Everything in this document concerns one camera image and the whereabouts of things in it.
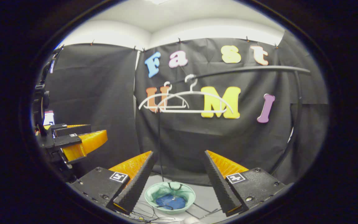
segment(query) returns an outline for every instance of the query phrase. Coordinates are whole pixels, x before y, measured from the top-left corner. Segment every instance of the white ceiling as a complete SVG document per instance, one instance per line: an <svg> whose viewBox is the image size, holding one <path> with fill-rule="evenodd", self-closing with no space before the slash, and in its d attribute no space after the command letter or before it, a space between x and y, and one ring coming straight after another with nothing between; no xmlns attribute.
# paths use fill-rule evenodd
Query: white ceiling
<svg viewBox="0 0 358 224"><path fill-rule="evenodd" d="M248 20L284 31L264 15L234 0L169 0L160 5L127 0L90 20L118 21L154 33L175 24L209 18Z"/></svg>

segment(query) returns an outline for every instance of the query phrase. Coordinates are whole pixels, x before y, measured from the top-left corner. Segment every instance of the green bowl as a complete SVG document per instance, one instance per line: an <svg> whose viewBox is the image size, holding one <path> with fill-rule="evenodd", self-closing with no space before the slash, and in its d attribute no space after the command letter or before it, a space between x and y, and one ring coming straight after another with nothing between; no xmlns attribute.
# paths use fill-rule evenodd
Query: green bowl
<svg viewBox="0 0 358 224"><path fill-rule="evenodd" d="M186 205L181 209L169 210L163 207L158 208L158 204L155 203L155 200L163 197L167 194L172 194L173 196L183 197L186 201ZM153 184L145 192L145 199L147 203L153 206L155 209L162 211L166 214L179 214L186 211L196 200L196 193L189 186L179 183L179 182L161 182Z"/></svg>

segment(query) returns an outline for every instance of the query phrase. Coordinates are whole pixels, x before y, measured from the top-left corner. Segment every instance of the letter m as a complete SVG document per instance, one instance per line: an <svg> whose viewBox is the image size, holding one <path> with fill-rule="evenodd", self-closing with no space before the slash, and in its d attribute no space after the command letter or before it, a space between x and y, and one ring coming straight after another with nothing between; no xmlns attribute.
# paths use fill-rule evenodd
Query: letter m
<svg viewBox="0 0 358 224"><path fill-rule="evenodd" d="M216 89L212 86L206 86L201 88L202 92L207 92L216 96L219 94L216 92ZM240 113L238 112L238 95L241 93L241 89L238 87L231 86L226 89L226 92L223 94L222 99L224 99L233 109L233 113L230 108L227 108L226 112L223 113L223 117L225 119L238 119L240 117ZM219 110L220 109L220 100L212 97L204 95L204 110ZM222 110L226 107L226 104L222 102ZM214 113L201 113L203 118L211 118ZM216 116L219 118L222 113L216 113Z"/></svg>

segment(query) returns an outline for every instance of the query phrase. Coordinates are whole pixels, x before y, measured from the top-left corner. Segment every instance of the clothes hanger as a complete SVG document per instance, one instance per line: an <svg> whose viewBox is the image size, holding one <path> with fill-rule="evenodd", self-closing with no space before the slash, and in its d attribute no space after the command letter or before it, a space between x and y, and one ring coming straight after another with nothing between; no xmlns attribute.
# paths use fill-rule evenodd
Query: clothes hanger
<svg viewBox="0 0 358 224"><path fill-rule="evenodd" d="M191 78L195 78L196 75L190 74L187 75L185 77L185 82L188 82L189 79ZM227 108L225 108L224 110L222 110L222 102L230 109L230 111L233 113L233 109L232 107L221 97L213 95L211 93L208 92L200 92L200 91L193 91L193 86L197 85L197 78L195 79L194 83L192 83L190 85L190 91L185 91L185 92L178 92L175 94L172 94L168 97L166 97L165 99L161 100L161 102L159 102L159 104L156 106L154 113L157 113L158 108L160 108L160 111L163 113L224 113L227 111ZM174 97L180 97L181 95L207 95L207 96L212 96L214 98L219 99L220 101L220 110L166 110L165 108L161 107L161 104L165 102L167 102L169 99L174 98Z"/></svg>
<svg viewBox="0 0 358 224"><path fill-rule="evenodd" d="M167 85L171 85L170 82L165 82L164 83L164 86L167 86ZM171 89L172 89L172 85L169 87L167 93L158 93L158 94L154 94L152 96L149 96L148 98L146 98L145 100L143 100L140 103L138 108L141 109L142 106L147 102L147 106L144 105L143 106L144 108L146 108L146 109L157 109L158 108L157 106L149 106L149 99L152 99L152 98L155 98L155 97L158 97L158 96L171 96L171 95L173 95L172 93L169 93L169 91ZM181 97L181 96L176 96L176 97L182 100L182 105L181 106L167 106L166 101L165 101L164 106L161 106L160 109L163 109L163 108L185 108L186 106L187 106L187 108L190 108L188 102L185 99L183 99L183 97Z"/></svg>

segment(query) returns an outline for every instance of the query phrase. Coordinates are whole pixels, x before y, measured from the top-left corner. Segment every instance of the blue cloth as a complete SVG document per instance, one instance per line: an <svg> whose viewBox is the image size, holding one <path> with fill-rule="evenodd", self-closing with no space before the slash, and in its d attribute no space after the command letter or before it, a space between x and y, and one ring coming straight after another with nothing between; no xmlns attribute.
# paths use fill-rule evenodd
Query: blue cloth
<svg viewBox="0 0 358 224"><path fill-rule="evenodd" d="M171 209L171 207L173 209L180 209L186 206L186 201L184 200L184 198L178 196L175 197L172 194L167 194L163 197L156 199L155 203L158 204L159 206L168 205L170 207L165 206L162 208L166 208L169 210Z"/></svg>

